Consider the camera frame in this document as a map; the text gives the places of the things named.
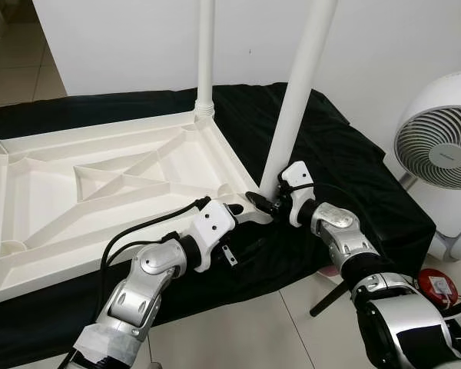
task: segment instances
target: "fan grille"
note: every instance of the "fan grille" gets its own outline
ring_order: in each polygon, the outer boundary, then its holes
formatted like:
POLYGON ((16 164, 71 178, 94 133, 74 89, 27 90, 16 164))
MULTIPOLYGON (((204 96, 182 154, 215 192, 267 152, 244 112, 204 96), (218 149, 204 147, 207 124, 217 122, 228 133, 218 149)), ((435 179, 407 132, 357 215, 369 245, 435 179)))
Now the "fan grille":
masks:
POLYGON ((428 111, 405 123, 396 136, 395 151, 401 165, 432 185, 461 189, 461 165, 443 168, 430 159, 438 145, 461 151, 461 108, 428 111))

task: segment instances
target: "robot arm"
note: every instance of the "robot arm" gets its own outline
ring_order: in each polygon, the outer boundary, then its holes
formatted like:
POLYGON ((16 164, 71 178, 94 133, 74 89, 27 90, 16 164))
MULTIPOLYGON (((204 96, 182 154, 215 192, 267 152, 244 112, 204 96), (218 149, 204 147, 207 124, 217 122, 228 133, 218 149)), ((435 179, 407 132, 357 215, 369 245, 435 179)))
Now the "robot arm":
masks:
POLYGON ((236 223, 225 204, 210 201, 185 236, 142 248, 95 324, 81 332, 67 368, 130 368, 161 306, 163 290, 187 269, 206 271, 212 250, 236 223))
POLYGON ((374 366, 428 369, 461 360, 439 311, 381 257, 360 231, 358 217, 315 200, 303 161, 280 173, 279 182, 276 203, 258 194, 247 197, 257 208, 287 218, 295 227, 310 227, 323 240, 350 289, 366 353, 374 366))

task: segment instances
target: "white tape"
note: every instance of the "white tape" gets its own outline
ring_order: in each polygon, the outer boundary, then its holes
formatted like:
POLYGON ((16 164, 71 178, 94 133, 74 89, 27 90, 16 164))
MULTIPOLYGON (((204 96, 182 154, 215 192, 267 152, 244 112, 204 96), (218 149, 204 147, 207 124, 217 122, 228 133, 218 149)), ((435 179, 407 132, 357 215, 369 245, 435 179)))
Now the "white tape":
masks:
POLYGON ((453 294, 447 280, 444 277, 429 276, 430 283, 436 294, 453 294))
POLYGON ((141 342, 130 334, 102 324, 93 324, 84 327, 74 348, 92 363, 110 356, 131 367, 140 345, 141 342))

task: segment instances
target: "red object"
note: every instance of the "red object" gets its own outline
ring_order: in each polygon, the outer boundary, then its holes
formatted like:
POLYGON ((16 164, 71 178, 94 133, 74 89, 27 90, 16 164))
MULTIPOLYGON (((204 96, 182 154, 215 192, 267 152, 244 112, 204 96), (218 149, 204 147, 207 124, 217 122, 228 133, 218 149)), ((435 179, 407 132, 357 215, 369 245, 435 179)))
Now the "red object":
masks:
POLYGON ((421 270, 418 274, 418 284, 422 293, 427 298, 429 298, 436 306, 442 308, 449 308, 458 301, 458 290, 456 289, 456 286, 454 285, 451 278, 449 278, 441 271, 429 268, 421 270), (446 284, 444 284, 440 278, 444 278, 446 280, 446 284), (449 306, 447 304, 446 295, 444 293, 438 293, 440 291, 437 291, 434 288, 434 284, 437 286, 438 283, 440 283, 445 288, 449 287, 450 289, 450 294, 446 292, 450 301, 449 306))
POLYGON ((335 275, 338 275, 338 269, 334 265, 330 265, 328 267, 321 268, 319 272, 322 275, 326 275, 327 277, 334 277, 335 275))

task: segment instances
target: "black stand leg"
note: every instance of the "black stand leg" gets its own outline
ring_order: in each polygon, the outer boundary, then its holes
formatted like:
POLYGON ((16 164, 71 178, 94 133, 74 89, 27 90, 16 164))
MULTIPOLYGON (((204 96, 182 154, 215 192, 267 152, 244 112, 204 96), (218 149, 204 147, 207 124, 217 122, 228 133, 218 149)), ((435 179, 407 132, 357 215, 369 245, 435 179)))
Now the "black stand leg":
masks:
POLYGON ((323 300, 318 302, 316 306, 310 309, 309 314, 312 317, 316 317, 320 314, 321 311, 326 309, 330 306, 333 302, 335 302, 338 298, 341 297, 342 294, 348 291, 348 286, 345 281, 338 284, 334 290, 332 290, 328 295, 325 296, 323 300))

